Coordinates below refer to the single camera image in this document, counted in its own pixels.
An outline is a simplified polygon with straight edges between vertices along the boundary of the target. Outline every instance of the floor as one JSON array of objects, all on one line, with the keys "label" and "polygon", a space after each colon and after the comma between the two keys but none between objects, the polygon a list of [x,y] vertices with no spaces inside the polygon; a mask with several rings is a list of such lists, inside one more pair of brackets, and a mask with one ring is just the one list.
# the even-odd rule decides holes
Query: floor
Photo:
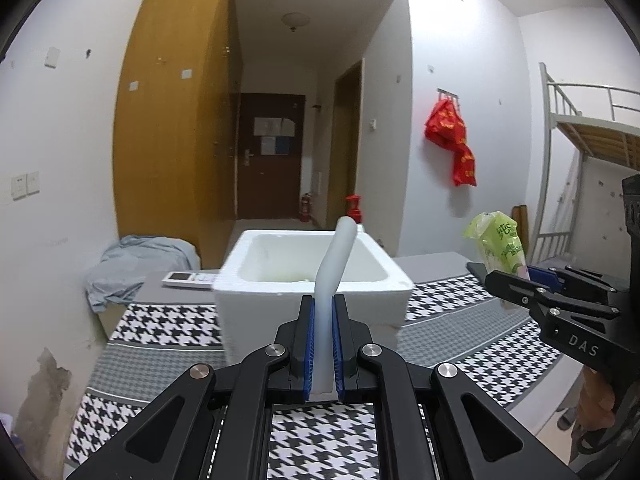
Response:
[{"label": "floor", "polygon": [[566,431],[558,429],[558,419],[562,416],[562,412],[556,412],[545,424],[537,437],[546,448],[553,452],[565,464],[569,463],[571,455],[571,432],[573,427]]},{"label": "floor", "polygon": [[234,228],[231,231],[231,236],[229,237],[229,244],[226,246],[225,260],[226,257],[229,256],[231,249],[234,248],[240,235],[249,229],[315,231],[317,227],[313,222],[301,222],[297,218],[236,220]]}]

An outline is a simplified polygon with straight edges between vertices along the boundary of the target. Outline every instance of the blue gripper pad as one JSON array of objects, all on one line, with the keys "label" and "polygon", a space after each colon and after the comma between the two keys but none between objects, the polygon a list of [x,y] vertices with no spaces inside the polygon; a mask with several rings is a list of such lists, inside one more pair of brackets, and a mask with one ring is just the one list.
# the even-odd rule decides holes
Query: blue gripper pad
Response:
[{"label": "blue gripper pad", "polygon": [[316,302],[311,300],[311,308],[309,312],[309,326],[306,331],[306,349],[305,349],[305,379],[303,383],[303,392],[305,400],[309,400],[311,393],[311,377],[314,374],[314,318],[316,313]]},{"label": "blue gripper pad", "polygon": [[560,292],[562,290],[562,283],[553,271],[531,265],[527,266],[527,269],[529,269],[529,279],[532,282],[548,286],[551,292]]},{"label": "blue gripper pad", "polygon": [[342,359],[342,345],[340,344],[340,328],[338,327],[338,317],[335,313],[335,296],[331,301],[331,317],[333,325],[334,336],[334,372],[335,372],[335,389],[338,392],[338,398],[342,400],[344,398],[344,373],[343,359]]}]

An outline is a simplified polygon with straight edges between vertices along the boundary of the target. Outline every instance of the red plastic bag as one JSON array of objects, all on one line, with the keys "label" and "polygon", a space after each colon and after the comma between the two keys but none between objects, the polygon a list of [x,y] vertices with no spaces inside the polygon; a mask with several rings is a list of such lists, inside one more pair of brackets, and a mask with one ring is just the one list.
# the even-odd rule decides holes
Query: red plastic bag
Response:
[{"label": "red plastic bag", "polygon": [[454,153],[451,179],[455,186],[476,186],[476,160],[466,145],[466,126],[451,99],[440,99],[425,123],[424,136]]}]

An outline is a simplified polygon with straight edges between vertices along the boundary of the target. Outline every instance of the wooden door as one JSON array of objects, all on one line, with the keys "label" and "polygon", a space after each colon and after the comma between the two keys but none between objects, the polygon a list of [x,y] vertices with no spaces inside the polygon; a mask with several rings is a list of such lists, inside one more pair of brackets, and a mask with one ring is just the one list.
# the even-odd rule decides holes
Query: wooden door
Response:
[{"label": "wooden door", "polygon": [[334,229],[338,218],[346,213],[345,197],[355,193],[361,92],[362,64],[358,63],[335,83],[326,213],[328,229]]},{"label": "wooden door", "polygon": [[304,120],[303,95],[241,95],[238,218],[298,216]]},{"label": "wooden door", "polygon": [[230,0],[143,0],[122,67],[113,131],[121,236],[194,244],[222,263],[233,223]]}]

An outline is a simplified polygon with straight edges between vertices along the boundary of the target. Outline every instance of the gray bedsheet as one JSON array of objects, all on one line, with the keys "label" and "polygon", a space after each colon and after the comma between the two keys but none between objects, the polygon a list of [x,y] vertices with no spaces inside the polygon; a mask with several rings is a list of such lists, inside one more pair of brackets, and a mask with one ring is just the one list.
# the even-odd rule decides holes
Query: gray bedsheet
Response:
[{"label": "gray bedsheet", "polygon": [[178,238],[125,236],[104,251],[84,279],[91,309],[98,313],[107,302],[129,304],[154,270],[200,270],[200,258],[193,245]]}]

